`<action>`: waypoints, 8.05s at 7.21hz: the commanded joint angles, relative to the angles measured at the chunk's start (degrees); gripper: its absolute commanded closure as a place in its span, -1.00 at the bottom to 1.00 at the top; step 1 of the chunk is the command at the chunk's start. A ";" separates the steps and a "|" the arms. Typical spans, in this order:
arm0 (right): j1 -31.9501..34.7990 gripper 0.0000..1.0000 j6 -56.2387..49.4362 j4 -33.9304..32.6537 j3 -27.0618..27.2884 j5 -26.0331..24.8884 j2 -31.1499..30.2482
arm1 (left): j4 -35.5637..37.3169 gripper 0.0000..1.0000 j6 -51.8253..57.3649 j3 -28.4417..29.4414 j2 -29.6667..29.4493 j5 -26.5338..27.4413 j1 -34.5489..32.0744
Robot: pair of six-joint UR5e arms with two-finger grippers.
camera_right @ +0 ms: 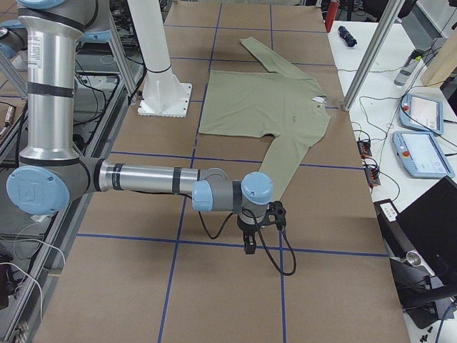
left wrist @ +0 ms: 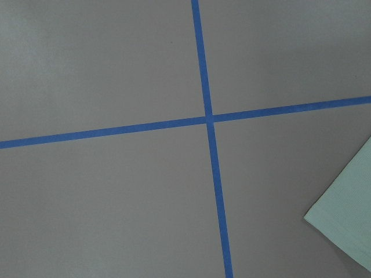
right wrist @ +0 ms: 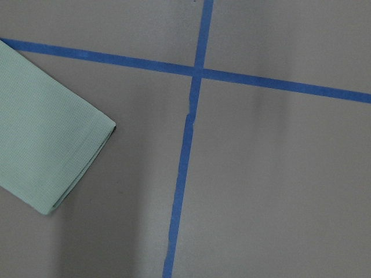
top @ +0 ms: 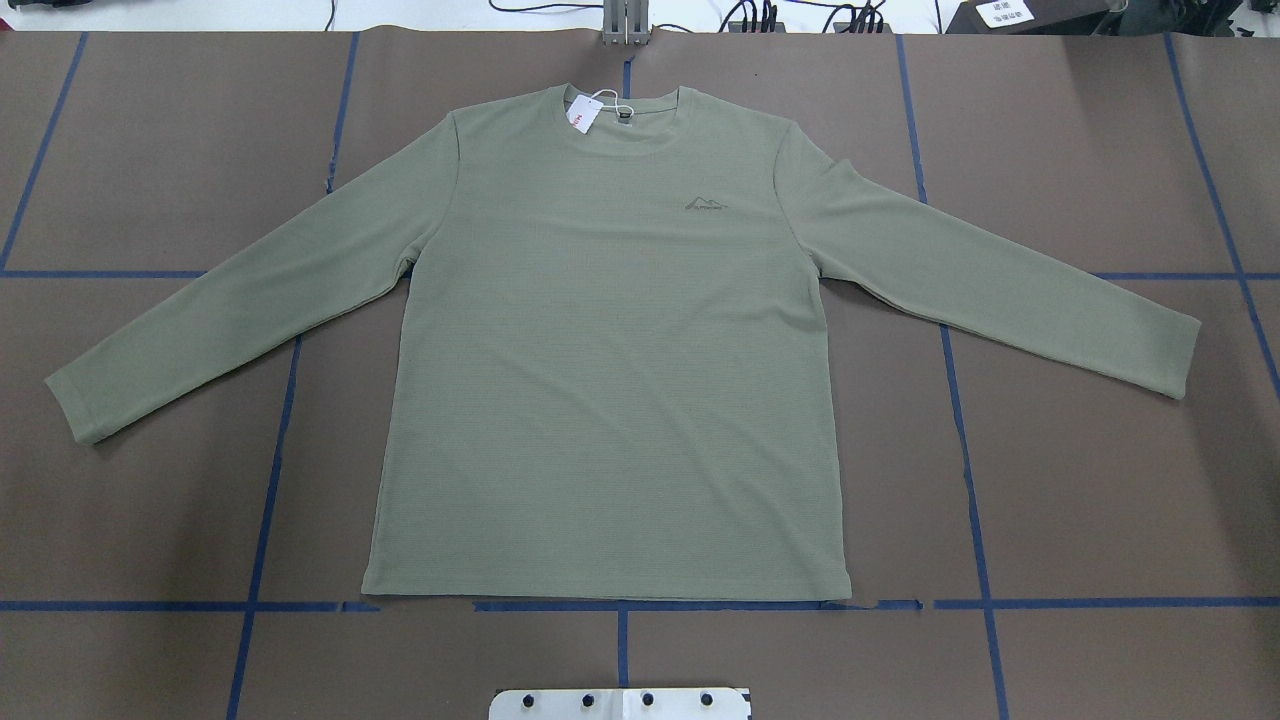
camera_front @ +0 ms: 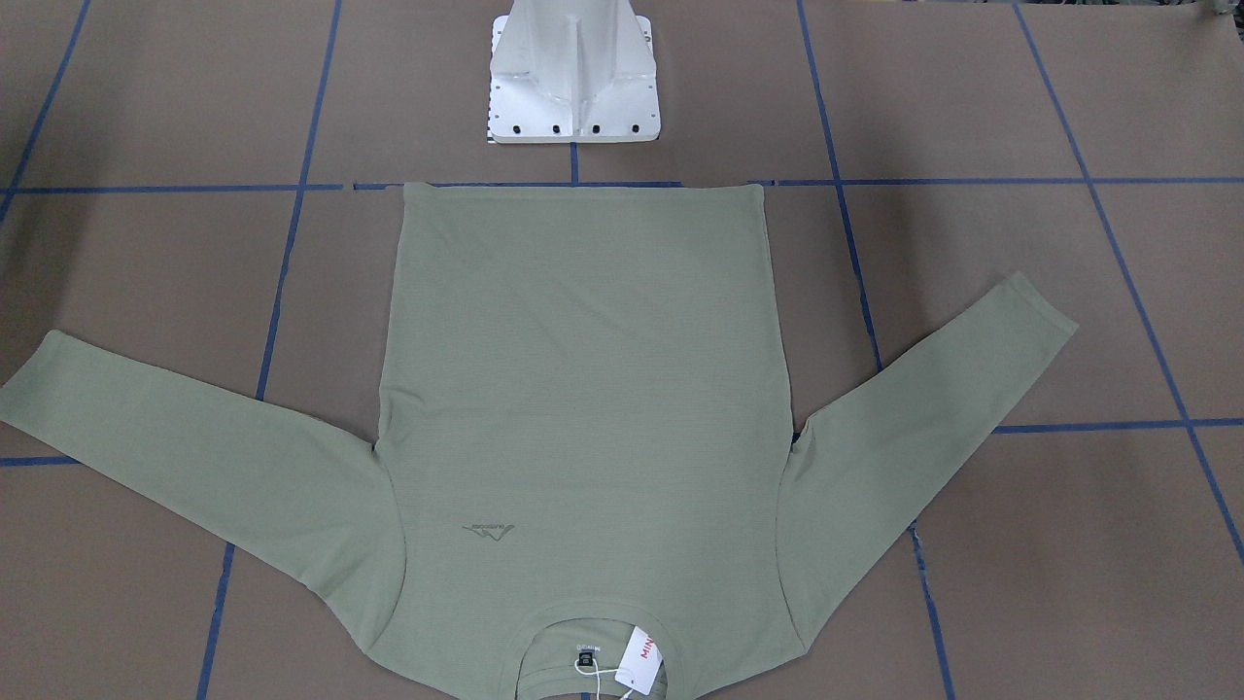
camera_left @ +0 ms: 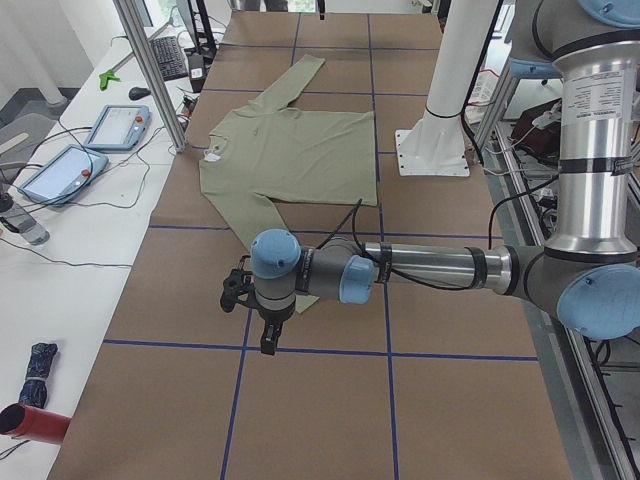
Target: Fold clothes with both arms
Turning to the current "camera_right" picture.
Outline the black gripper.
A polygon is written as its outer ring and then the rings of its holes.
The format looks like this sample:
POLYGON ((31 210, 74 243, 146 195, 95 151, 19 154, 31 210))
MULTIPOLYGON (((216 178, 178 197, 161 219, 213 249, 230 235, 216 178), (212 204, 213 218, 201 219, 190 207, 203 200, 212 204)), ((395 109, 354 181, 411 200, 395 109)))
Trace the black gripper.
POLYGON ((260 224, 265 218, 265 214, 255 214, 250 209, 242 209, 237 215, 237 224, 243 232, 244 252, 245 254, 256 252, 255 233, 257 232, 256 224, 260 224))

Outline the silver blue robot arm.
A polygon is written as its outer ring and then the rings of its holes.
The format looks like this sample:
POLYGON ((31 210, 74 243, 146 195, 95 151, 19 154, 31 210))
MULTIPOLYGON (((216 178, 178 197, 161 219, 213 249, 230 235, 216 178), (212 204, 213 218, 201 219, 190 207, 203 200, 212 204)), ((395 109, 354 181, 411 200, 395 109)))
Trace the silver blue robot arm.
POLYGON ((188 197, 198 212, 236 216, 244 251, 264 241, 275 206, 273 184, 252 172, 231 181, 217 168, 133 166, 80 155, 73 146, 76 45, 111 37, 107 1, 20 1, 28 34, 28 144, 8 177, 10 200, 22 211, 51 215, 85 194, 132 191, 188 197))

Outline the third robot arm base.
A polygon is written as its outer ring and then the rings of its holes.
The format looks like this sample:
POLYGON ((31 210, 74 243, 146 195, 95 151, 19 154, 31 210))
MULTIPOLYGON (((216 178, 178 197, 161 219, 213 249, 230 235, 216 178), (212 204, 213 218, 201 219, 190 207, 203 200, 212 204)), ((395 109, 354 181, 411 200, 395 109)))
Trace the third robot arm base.
POLYGON ((1 53, 7 58, 14 58, 28 47, 26 27, 17 19, 1 23, 1 53))

